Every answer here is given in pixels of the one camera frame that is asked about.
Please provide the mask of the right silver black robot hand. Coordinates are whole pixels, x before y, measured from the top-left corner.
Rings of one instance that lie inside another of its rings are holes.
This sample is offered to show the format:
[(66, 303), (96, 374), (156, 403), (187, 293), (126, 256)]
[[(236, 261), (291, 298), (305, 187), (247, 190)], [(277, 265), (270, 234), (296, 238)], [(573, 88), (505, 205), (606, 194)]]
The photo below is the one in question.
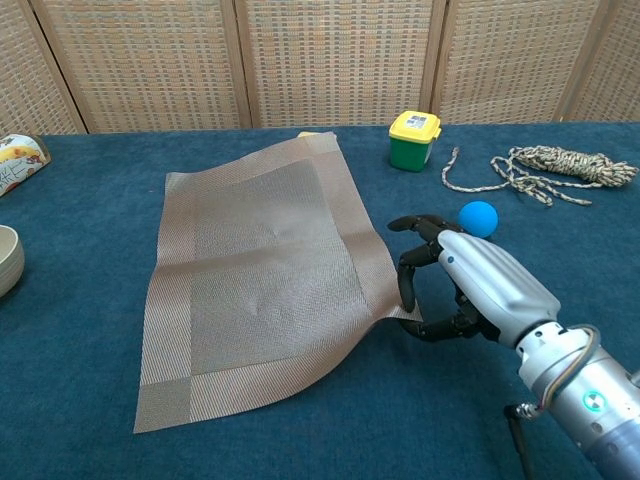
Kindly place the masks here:
[(560, 301), (498, 245), (437, 215), (407, 215), (388, 223), (394, 232), (417, 233), (424, 244), (401, 254), (397, 283), (402, 308), (416, 308), (416, 269), (439, 264), (456, 289), (456, 314), (439, 322), (401, 319), (402, 328), (425, 341), (486, 339), (514, 349), (537, 327), (555, 322)]

